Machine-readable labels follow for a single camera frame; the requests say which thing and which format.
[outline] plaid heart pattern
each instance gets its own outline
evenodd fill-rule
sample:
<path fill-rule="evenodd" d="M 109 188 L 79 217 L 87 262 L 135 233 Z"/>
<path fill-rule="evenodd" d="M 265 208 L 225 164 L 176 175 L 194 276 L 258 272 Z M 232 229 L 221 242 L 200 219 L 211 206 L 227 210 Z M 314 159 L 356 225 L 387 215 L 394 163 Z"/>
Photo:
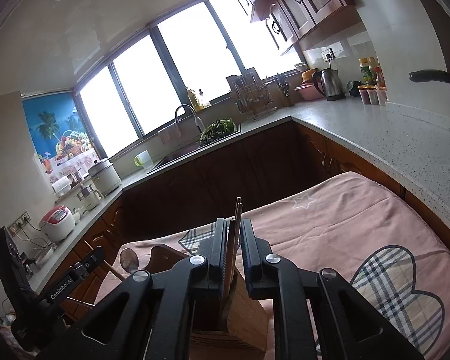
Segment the plaid heart pattern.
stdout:
<path fill-rule="evenodd" d="M 437 341 L 445 307 L 435 294 L 415 289 L 413 254 L 389 245 L 374 252 L 357 270 L 352 286 L 423 355 Z"/>
<path fill-rule="evenodd" d="M 230 219 L 226 220 L 226 225 L 230 224 Z M 189 254 L 195 254 L 198 250 L 198 245 L 200 241 L 213 237 L 215 234 L 215 222 L 210 223 L 210 225 L 205 225 L 201 227 L 193 228 L 186 232 L 186 234 L 178 241 L 178 243 L 185 249 Z"/>

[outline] speckled countertop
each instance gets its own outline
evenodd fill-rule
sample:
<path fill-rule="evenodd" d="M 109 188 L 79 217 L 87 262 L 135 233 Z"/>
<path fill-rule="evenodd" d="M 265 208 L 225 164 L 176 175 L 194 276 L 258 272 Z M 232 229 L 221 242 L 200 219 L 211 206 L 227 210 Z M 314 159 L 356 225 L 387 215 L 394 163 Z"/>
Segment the speckled countertop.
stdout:
<path fill-rule="evenodd" d="M 345 146 L 390 175 L 425 203 L 450 228 L 450 132 L 385 107 L 363 105 L 360 98 L 318 100 L 282 108 L 241 125 L 241 132 L 197 150 L 149 174 L 135 172 L 87 213 L 59 245 L 52 258 L 30 280 L 41 291 L 80 237 L 126 191 L 208 152 L 294 120 Z"/>

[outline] blue poster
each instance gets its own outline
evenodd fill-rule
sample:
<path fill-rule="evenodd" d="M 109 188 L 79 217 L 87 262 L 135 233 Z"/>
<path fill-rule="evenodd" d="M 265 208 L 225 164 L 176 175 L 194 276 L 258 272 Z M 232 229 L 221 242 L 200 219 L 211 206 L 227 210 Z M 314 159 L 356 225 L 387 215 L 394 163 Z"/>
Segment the blue poster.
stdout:
<path fill-rule="evenodd" d="M 84 174 L 98 158 L 70 92 L 22 102 L 35 150 L 50 183 L 77 171 Z"/>

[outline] faucet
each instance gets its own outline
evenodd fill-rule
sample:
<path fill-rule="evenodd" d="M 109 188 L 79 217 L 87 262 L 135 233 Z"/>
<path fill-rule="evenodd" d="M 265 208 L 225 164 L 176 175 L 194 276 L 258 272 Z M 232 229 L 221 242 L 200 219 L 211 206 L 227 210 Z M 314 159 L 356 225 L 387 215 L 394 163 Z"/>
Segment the faucet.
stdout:
<path fill-rule="evenodd" d="M 180 108 L 185 109 L 185 107 L 190 108 L 190 110 L 192 111 L 192 114 L 193 114 L 193 116 L 194 116 L 194 118 L 195 118 L 195 125 L 197 126 L 198 131 L 200 132 L 200 134 L 202 134 L 202 133 L 205 131 L 205 126 L 204 126 L 202 120 L 197 116 L 197 113 L 195 112 L 195 110 L 193 109 L 193 107 L 190 106 L 190 105 L 188 105 L 188 104 L 181 104 L 181 105 L 178 106 L 177 109 L 175 110 L 175 123 L 176 123 L 176 126 L 180 129 L 180 127 L 179 127 L 179 118 L 177 117 L 176 114 L 178 113 L 178 111 L 179 111 Z"/>

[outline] star pattern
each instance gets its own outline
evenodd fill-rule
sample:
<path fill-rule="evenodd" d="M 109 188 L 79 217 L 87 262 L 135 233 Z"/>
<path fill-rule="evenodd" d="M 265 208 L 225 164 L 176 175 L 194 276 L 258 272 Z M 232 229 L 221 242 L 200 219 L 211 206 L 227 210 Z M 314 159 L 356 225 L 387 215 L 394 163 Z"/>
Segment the star pattern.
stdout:
<path fill-rule="evenodd" d="M 311 198 L 310 195 L 306 192 L 302 192 L 293 198 L 287 199 L 286 202 L 293 202 L 292 210 L 303 208 L 304 210 L 308 210 L 310 205 L 315 202 L 317 199 Z"/>

